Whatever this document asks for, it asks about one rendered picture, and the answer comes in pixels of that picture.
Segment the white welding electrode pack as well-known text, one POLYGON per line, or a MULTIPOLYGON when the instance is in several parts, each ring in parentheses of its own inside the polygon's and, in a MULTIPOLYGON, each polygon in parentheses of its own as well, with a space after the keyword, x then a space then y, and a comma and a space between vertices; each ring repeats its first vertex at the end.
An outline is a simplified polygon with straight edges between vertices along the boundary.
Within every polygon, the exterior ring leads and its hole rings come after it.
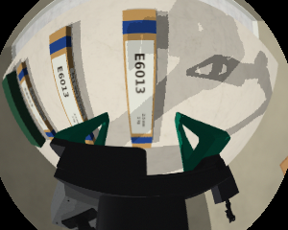
POLYGON ((38 123, 46 133, 46 135, 49 137, 50 140, 54 138, 54 136, 57 134, 50 123, 48 122, 46 116, 44 115, 34 92, 34 89, 31 85, 30 78, 28 75, 26 62, 21 62, 19 67, 17 68, 18 77, 24 92, 24 95, 26 97, 26 100, 32 109, 38 123))
POLYGON ((54 79, 60 101, 71 126, 87 120, 80 97, 72 57, 71 27, 49 35, 54 79))

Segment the cream welding electrode pack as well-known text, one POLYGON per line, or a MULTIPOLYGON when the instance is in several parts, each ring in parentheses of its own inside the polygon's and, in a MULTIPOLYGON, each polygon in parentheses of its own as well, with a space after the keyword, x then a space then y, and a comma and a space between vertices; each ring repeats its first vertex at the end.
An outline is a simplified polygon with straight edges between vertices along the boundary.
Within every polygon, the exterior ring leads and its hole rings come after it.
POLYGON ((123 11, 123 51, 132 146, 152 146, 156 88, 156 10, 123 11))

